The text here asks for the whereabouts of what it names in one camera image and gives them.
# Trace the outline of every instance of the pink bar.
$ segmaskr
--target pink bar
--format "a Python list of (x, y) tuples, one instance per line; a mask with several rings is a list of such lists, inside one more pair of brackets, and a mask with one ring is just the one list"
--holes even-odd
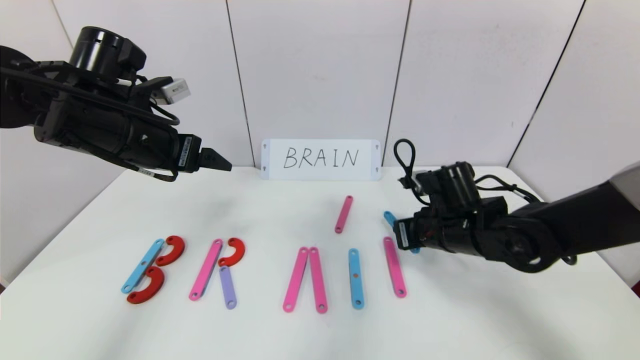
[(335, 224), (335, 232), (340, 234), (344, 229), (344, 224), (347, 222), (347, 216), (349, 215), (349, 210), (351, 209), (351, 203), (353, 203), (353, 196), (348, 195), (344, 199), (344, 204), (342, 205), (342, 210), (340, 211), (340, 216), (338, 217), (338, 222)]
[(398, 260), (398, 255), (396, 254), (396, 246), (394, 245), (394, 240), (387, 236), (382, 242), (385, 244), (387, 265), (389, 266), (389, 275), (391, 275), (391, 283), (394, 286), (394, 293), (396, 293), (397, 297), (405, 297), (406, 286), (404, 285), (402, 268), (400, 268), (400, 261)]
[(193, 284), (191, 293), (189, 293), (189, 299), (196, 301), (202, 296), (202, 293), (209, 282), (209, 278), (211, 277), (211, 273), (213, 272), (213, 268), (216, 266), (216, 262), (218, 262), (218, 256), (220, 255), (221, 249), (222, 239), (216, 239), (213, 241), (211, 248), (209, 248), (209, 253), (204, 259), (202, 268), (200, 268), (200, 273), (196, 278), (196, 282)]
[(311, 262), (311, 280), (314, 283), (316, 310), (318, 313), (324, 314), (329, 309), (329, 305), (326, 303), (322, 266), (320, 266), (320, 253), (318, 252), (317, 247), (309, 248), (309, 261)]
[(284, 304), (282, 304), (282, 309), (286, 313), (290, 313), (296, 308), (298, 292), (300, 291), (300, 285), (302, 284), (302, 276), (305, 275), (305, 267), (307, 266), (308, 252), (309, 249), (306, 247), (301, 247), (298, 251), (298, 257), (296, 258), (296, 264), (293, 266), (293, 273), (291, 274), (291, 280), (289, 281), (287, 295), (285, 295)]

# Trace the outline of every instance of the blue bar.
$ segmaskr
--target blue bar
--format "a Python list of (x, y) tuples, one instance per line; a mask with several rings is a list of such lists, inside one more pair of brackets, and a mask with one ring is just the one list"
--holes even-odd
[[(382, 215), (384, 215), (385, 220), (389, 223), (389, 226), (391, 227), (391, 229), (394, 228), (394, 225), (396, 224), (396, 217), (391, 214), (391, 211), (385, 211)], [(416, 248), (416, 249), (411, 249), (409, 250), (410, 252), (417, 254), (420, 252), (420, 248)]]
[(389, 226), (393, 229), (394, 224), (396, 223), (396, 217), (391, 214), (391, 211), (385, 211), (384, 214), (385, 220), (389, 223)]
[(354, 309), (364, 307), (362, 291), (362, 272), (360, 271), (360, 253), (358, 249), (349, 249), (349, 280), (351, 284), (351, 305)]
[(131, 276), (129, 276), (129, 278), (127, 279), (127, 282), (122, 285), (121, 291), (123, 293), (130, 293), (133, 288), (138, 285), (140, 280), (142, 280), (142, 277), (145, 275), (145, 271), (147, 271), (147, 268), (154, 263), (154, 261), (156, 260), (156, 256), (160, 254), (162, 245), (164, 245), (164, 239), (158, 239), (154, 241), (154, 244), (151, 245), (151, 248), (149, 248), (149, 251), (147, 251), (145, 257), (140, 260), (138, 266), (136, 266), (136, 268), (133, 270), (133, 273), (131, 273)]

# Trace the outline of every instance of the sign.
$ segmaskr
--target sign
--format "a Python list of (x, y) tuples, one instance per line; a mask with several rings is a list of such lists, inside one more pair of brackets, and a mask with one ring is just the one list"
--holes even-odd
[(270, 180), (380, 180), (377, 140), (267, 139), (260, 177)]

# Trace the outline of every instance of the red curved piece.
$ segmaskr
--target red curved piece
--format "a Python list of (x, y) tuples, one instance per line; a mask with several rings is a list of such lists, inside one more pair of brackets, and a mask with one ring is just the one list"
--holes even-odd
[(164, 284), (164, 273), (162, 269), (157, 266), (150, 266), (145, 275), (151, 278), (149, 286), (140, 291), (134, 291), (127, 296), (127, 301), (131, 304), (141, 304), (148, 299), (151, 299)]
[(165, 266), (178, 260), (184, 252), (184, 240), (180, 236), (171, 235), (166, 239), (167, 245), (173, 245), (173, 249), (167, 255), (159, 256), (156, 259), (157, 266)]
[(229, 257), (221, 258), (220, 260), (218, 260), (219, 266), (235, 265), (244, 256), (244, 243), (242, 242), (242, 240), (240, 240), (239, 238), (231, 238), (229, 239), (228, 244), (231, 247), (235, 247), (236, 252)]

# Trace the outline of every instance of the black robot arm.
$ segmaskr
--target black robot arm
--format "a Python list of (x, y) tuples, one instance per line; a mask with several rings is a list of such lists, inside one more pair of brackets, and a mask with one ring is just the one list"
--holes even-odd
[[(430, 199), (420, 199), (425, 207), (394, 224), (400, 249), (430, 247), (539, 272), (559, 259), (574, 265), (578, 254), (640, 241), (640, 163), (603, 184), (545, 203), (495, 176), (474, 180), (473, 168), (464, 162), (413, 173), (413, 166), (405, 166), (397, 156), (400, 143), (414, 149), (406, 139), (394, 147), (406, 171), (400, 182), (416, 197), (429, 195)], [(500, 186), (477, 185), (488, 178)], [(482, 199), (478, 189), (509, 190), (529, 204), (509, 212), (504, 197)]]
[(201, 167), (231, 170), (213, 149), (200, 150), (199, 137), (178, 134), (180, 120), (159, 105), (187, 97), (187, 83), (138, 75), (146, 59), (129, 39), (94, 27), (82, 29), (69, 62), (35, 62), (0, 46), (0, 127), (33, 126), (39, 142), (164, 181)]

